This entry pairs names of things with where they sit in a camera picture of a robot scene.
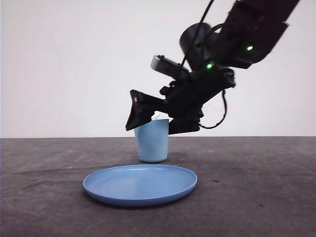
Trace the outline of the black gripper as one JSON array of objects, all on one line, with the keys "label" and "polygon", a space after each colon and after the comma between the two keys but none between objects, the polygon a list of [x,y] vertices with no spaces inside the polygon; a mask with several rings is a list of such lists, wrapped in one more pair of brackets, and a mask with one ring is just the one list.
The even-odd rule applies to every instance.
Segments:
[{"label": "black gripper", "polygon": [[169,135],[199,131],[201,117],[189,117],[221,91],[235,87],[235,74],[230,68],[200,68],[185,74],[174,86],[161,89],[165,99],[131,90],[132,107],[125,128],[127,131],[152,121],[155,111],[174,118],[169,122]]}]

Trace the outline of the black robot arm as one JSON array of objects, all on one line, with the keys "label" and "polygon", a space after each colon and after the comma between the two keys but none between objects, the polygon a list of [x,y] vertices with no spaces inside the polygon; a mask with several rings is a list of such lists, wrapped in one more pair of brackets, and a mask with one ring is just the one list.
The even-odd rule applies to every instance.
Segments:
[{"label": "black robot arm", "polygon": [[155,69],[173,79],[160,90],[171,117],[170,134],[201,128],[203,105],[235,87],[234,68],[247,69],[272,51],[297,4],[296,0],[237,0],[223,23],[200,22],[182,33],[179,43],[189,69],[158,57]]}]

